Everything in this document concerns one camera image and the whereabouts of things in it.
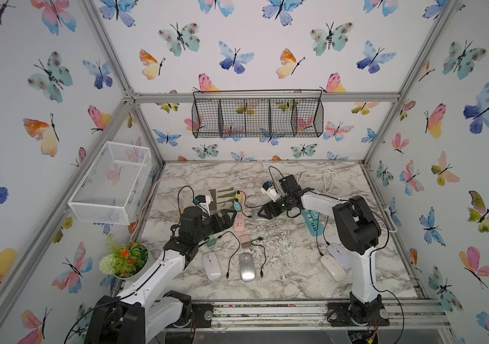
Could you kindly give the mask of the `white wireless mouse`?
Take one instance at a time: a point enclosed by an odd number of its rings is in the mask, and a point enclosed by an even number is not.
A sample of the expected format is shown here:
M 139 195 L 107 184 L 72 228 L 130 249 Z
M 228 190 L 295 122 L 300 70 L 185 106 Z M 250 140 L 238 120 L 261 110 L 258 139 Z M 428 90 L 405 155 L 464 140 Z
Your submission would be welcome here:
M 202 263 L 208 280 L 215 281 L 221 277 L 221 267 L 215 252 L 203 254 Z

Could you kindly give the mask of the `pink charger plug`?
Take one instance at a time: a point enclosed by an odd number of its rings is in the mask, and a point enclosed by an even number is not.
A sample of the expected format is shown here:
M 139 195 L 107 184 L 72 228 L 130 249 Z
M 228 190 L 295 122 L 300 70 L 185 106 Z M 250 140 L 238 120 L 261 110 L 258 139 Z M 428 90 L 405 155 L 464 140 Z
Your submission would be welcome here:
M 252 239 L 251 239 L 250 235 L 248 235 L 248 234 L 240 236 L 239 240 L 241 242 L 241 247 L 243 249 L 247 249 L 248 247 L 251 247 L 251 245 L 252 245 Z

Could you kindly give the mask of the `black charging cable white mouse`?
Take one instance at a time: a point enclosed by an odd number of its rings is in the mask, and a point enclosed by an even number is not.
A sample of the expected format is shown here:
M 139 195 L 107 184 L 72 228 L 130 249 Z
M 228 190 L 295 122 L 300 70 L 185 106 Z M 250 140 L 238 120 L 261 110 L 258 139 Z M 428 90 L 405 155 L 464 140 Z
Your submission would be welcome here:
M 236 246 L 236 249 L 234 250 L 234 252 L 231 254 L 231 256 L 229 257 L 228 259 L 228 264 L 227 264 L 227 271 L 226 271 L 226 279 L 228 280 L 229 277 L 230 277 L 230 270 L 231 270 L 231 261 L 232 259 L 234 258 L 234 256 L 236 255 L 236 253 L 240 250 L 241 248 L 241 240 L 238 238 L 237 235 L 235 235 L 234 232 L 232 231 L 225 231 L 223 232 L 222 234 L 220 234 L 217 239 L 221 239 L 223 236 L 227 235 L 227 234 L 230 234 L 231 236 L 233 236 L 233 238 L 237 241 L 237 246 Z

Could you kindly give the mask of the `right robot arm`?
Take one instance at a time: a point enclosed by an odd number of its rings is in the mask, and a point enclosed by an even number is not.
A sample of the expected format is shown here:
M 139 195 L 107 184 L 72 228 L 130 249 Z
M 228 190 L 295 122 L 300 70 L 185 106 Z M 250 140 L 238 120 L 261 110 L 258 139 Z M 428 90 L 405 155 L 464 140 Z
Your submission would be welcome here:
M 374 213 L 362 196 L 340 199 L 302 188 L 293 175 L 280 179 L 282 191 L 260 207 L 254 220 L 272 220 L 292 209 L 314 211 L 335 221 L 340 243 L 347 250 L 353 284 L 350 292 L 349 314 L 358 324 L 376 319 L 383 309 L 382 291 L 376 285 L 375 257 L 382 233 Z

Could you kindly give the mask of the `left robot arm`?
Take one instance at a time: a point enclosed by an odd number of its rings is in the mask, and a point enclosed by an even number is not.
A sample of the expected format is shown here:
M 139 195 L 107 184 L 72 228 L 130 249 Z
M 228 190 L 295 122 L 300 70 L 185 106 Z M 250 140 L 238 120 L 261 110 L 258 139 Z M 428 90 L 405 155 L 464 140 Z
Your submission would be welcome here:
M 171 226 L 162 253 L 135 282 L 115 297 L 105 296 L 89 312 L 85 343 L 148 343 L 170 325 L 186 327 L 193 320 L 191 297 L 167 291 L 213 234 L 228 233 L 237 211 L 210 215 L 200 206 L 184 209 Z

